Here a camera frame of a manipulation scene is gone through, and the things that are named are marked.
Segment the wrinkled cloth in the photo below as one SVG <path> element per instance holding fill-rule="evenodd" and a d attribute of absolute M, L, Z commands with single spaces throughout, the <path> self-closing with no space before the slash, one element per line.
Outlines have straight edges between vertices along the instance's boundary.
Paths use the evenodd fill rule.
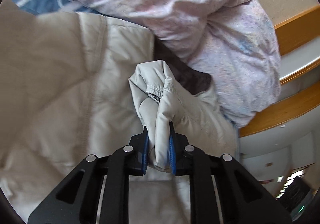
<path fill-rule="evenodd" d="M 275 31 L 257 0 L 79 0 L 150 28 L 214 80 L 221 111 L 245 126 L 280 94 Z"/>
<path fill-rule="evenodd" d="M 162 60 L 138 64 L 129 83 L 137 115 L 148 129 L 149 158 L 155 167 L 169 168 L 171 121 L 176 133 L 206 154 L 235 156 L 236 130 L 220 113 L 213 85 L 192 96 Z"/>
<path fill-rule="evenodd" d="M 0 20 L 0 187 L 25 222 L 87 155 L 110 155 L 143 131 L 128 81 L 139 72 L 162 90 L 171 82 L 176 92 L 159 96 L 160 105 L 169 102 L 162 108 L 191 144 L 215 155 L 235 154 L 235 131 L 220 115 L 212 88 L 193 96 L 163 61 L 144 68 L 153 58 L 149 29 L 88 13 L 34 16 L 10 0 L 1 3 Z M 159 122 L 161 112 L 160 106 L 144 110 L 144 122 Z M 163 130 L 147 125 L 150 133 L 159 131 L 151 136 L 149 151 L 150 163 L 158 168 L 167 158 L 155 161 L 152 155 L 168 153 L 165 122 Z M 189 223 L 188 184 L 187 177 L 151 167 L 146 176 L 130 178 L 129 222 Z"/>

